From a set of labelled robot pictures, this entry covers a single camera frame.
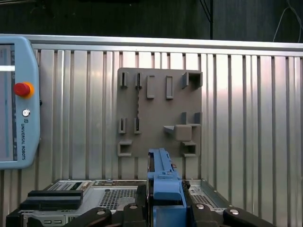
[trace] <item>screw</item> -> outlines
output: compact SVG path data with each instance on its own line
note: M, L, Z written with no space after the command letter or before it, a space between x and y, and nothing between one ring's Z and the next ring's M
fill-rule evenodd
M204 206L202 204L197 204L196 206L198 209L201 209L201 210L204 209Z
M233 215L238 215L239 214L239 212L237 210L230 210L229 212L232 213Z
M98 211L97 214L102 215L102 214L105 214L105 212L101 210L101 211Z

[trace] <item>gray plastic mount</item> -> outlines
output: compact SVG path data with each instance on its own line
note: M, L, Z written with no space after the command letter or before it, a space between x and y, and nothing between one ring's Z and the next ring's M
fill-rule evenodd
M202 72L120 68L117 88L117 152L146 157L165 148L172 157L201 151Z

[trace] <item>red button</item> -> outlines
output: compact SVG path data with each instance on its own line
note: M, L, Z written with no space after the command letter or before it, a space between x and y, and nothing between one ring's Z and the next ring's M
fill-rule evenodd
M17 96L24 97L29 95L30 87L25 83L17 83L14 85L14 92Z

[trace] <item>black wall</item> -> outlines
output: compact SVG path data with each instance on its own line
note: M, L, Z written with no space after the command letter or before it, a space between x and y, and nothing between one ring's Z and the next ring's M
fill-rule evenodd
M50 2L46 9L34 3L0 5L0 33L210 38L199 0L46 2ZM303 0L291 0L291 4L303 20ZM286 0L214 0L214 39L271 42L286 6ZM288 10L276 41L297 42L298 35L296 17Z

